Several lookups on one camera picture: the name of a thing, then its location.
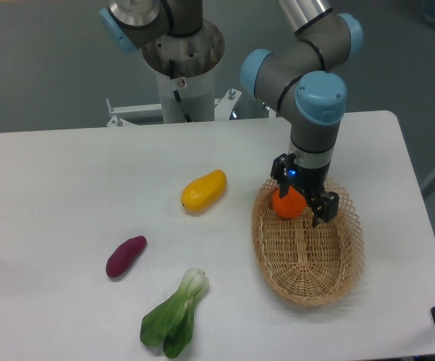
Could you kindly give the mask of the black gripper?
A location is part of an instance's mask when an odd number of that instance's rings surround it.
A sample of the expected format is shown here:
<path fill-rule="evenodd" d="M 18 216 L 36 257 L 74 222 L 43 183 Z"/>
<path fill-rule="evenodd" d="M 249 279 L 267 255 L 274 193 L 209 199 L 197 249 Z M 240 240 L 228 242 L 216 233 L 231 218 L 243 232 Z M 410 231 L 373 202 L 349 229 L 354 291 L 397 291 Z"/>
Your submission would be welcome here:
<path fill-rule="evenodd" d="M 339 195 L 336 192 L 326 192 L 324 188 L 330 162 L 330 150 L 324 153 L 291 150 L 279 155 L 273 161 L 270 171 L 270 177 L 279 187 L 281 199 L 293 187 L 311 203 L 313 227 L 329 223 L 338 213 Z"/>

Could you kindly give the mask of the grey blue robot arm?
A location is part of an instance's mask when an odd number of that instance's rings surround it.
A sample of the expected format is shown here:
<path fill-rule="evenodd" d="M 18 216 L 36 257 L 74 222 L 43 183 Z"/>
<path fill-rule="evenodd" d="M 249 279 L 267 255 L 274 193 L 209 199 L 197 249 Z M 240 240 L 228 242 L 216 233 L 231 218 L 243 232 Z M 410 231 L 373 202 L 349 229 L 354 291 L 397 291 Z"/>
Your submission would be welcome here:
<path fill-rule="evenodd" d="M 279 193 L 298 191 L 315 224 L 333 220 L 339 198 L 325 180 L 346 110 L 347 88 L 332 70 L 360 51 L 361 24 L 337 14 L 327 1 L 281 1 L 295 45 L 277 55 L 252 51 L 240 68 L 240 85 L 290 123 L 287 153 L 270 176 Z M 139 50 L 159 82 L 166 123 L 214 119 L 213 71 L 221 62 L 222 33 L 203 16 L 200 1 L 110 1 L 99 12 L 117 46 Z"/>

